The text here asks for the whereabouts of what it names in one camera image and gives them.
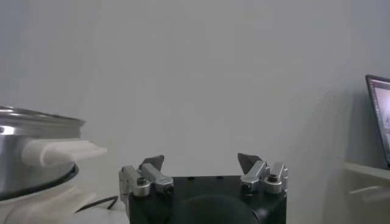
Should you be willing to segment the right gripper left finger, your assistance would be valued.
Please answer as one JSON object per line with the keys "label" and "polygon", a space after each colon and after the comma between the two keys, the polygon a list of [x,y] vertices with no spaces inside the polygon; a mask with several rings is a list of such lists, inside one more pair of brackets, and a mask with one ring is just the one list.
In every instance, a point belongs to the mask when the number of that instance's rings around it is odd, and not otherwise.
{"label": "right gripper left finger", "polygon": [[124,166],[119,171],[119,193],[121,198],[130,194],[135,197],[147,197],[152,186],[160,194],[171,194],[174,190],[173,177],[163,175],[161,168],[165,157],[163,155],[146,158],[136,168]]}

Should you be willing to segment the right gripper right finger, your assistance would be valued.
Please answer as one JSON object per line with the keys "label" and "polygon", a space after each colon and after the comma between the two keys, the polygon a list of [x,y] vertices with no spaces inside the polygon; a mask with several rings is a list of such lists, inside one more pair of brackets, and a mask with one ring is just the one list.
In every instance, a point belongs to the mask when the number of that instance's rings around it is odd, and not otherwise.
{"label": "right gripper right finger", "polygon": [[270,166],[257,155],[238,153],[238,162],[243,170],[240,183],[243,192],[253,193],[260,186],[268,194],[281,194],[288,191],[288,168],[283,163]]}

